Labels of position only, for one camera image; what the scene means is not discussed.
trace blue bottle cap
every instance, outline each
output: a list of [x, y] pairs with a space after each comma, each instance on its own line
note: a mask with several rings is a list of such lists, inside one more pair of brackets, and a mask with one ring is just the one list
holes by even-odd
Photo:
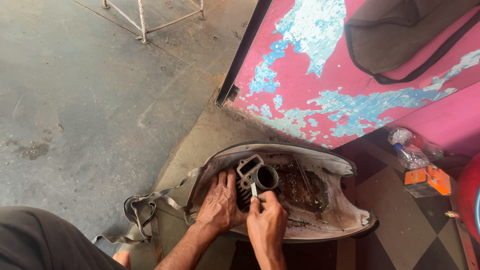
[[401, 143], [396, 143], [393, 145], [393, 149], [395, 149], [395, 151], [399, 151], [403, 148], [403, 145]]

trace foot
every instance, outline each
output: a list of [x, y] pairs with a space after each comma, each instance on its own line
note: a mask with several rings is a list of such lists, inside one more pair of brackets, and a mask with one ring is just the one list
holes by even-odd
[[119, 264], [123, 265], [126, 269], [131, 270], [130, 266], [130, 251], [124, 250], [120, 253], [113, 255], [113, 259], [116, 260]]

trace plastic bottle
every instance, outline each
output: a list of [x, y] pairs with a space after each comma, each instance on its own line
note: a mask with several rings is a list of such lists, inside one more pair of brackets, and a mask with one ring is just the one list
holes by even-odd
[[395, 128], [388, 135], [388, 142], [394, 145], [400, 143], [405, 147], [415, 147], [427, 156], [429, 161], [436, 161], [444, 157], [444, 150], [422, 138], [420, 135], [405, 128]]
[[427, 156], [416, 147], [405, 147], [401, 143], [395, 143], [393, 149], [396, 150], [400, 164], [409, 170], [420, 169], [430, 164]]

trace man's left hand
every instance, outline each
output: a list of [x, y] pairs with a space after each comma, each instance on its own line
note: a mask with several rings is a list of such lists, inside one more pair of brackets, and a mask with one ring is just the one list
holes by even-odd
[[247, 214], [237, 206], [236, 174], [233, 169], [212, 177], [212, 184], [198, 213], [196, 224], [218, 236], [245, 223]]

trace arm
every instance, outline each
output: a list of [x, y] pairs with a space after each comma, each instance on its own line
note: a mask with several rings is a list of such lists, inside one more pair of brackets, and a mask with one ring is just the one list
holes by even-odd
[[287, 269], [282, 252], [287, 217], [272, 191], [261, 193], [258, 198], [252, 197], [247, 218], [248, 236], [262, 270]]
[[237, 206], [235, 178], [234, 170], [212, 178], [195, 224], [155, 270], [193, 270], [219, 235], [245, 222]]

